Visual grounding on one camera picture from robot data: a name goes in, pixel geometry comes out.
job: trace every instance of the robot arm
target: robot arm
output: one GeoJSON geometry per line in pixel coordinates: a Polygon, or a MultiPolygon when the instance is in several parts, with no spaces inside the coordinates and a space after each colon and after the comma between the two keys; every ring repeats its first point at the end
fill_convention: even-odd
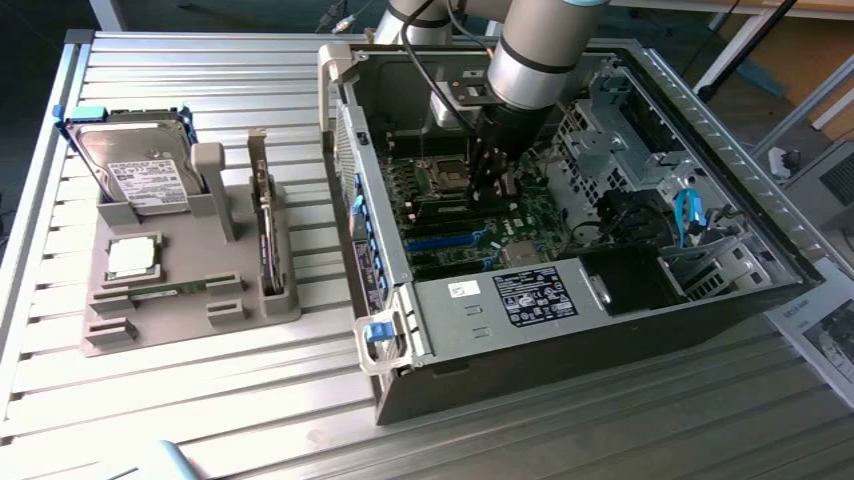
{"type": "MultiPolygon", "coordinates": [[[[449,43],[447,0],[433,0],[407,29],[411,44],[449,43]]],[[[493,191],[511,195],[504,180],[531,147],[557,101],[584,46],[604,13],[607,0],[452,0],[456,9],[504,20],[487,71],[487,87],[499,100],[484,106],[468,152],[469,196],[493,191]]],[[[400,27],[424,0],[392,0],[376,34],[377,43],[397,43],[400,27]]]]}

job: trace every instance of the aluminum slotted table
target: aluminum slotted table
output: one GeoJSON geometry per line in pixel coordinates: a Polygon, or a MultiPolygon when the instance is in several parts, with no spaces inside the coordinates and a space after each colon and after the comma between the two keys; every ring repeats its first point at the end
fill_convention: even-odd
{"type": "Polygon", "coordinates": [[[373,426],[316,126],[316,51],[360,36],[76,32],[49,105],[184,102],[248,177],[264,127],[285,188],[301,319],[84,358],[96,185],[41,125],[0,272],[0,477],[100,478],[145,439],[228,478],[729,479],[854,476],[854,415],[759,319],[664,357],[373,426]]]}

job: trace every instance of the hard drive label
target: hard drive label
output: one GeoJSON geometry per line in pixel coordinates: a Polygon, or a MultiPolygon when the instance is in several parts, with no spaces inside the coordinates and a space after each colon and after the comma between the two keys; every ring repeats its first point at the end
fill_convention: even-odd
{"type": "Polygon", "coordinates": [[[553,267],[492,277],[509,323],[527,327],[577,315],[553,267]]]}
{"type": "Polygon", "coordinates": [[[186,202],[184,184],[172,160],[116,162],[108,167],[133,208],[186,202]]]}

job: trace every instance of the power supply label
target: power supply label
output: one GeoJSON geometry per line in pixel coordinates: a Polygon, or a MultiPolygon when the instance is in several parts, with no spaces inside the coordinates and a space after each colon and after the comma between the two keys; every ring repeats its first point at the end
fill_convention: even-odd
{"type": "Polygon", "coordinates": [[[492,277],[509,323],[527,327],[577,315],[555,267],[492,277]]]}

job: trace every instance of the motherboard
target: motherboard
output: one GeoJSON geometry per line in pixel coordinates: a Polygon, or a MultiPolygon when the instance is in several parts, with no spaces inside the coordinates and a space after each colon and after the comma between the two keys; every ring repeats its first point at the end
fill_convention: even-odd
{"type": "Polygon", "coordinates": [[[380,168],[416,280],[533,265],[565,248],[565,212],[531,155],[512,174],[515,195],[476,205],[461,155],[385,159],[380,168]]]}

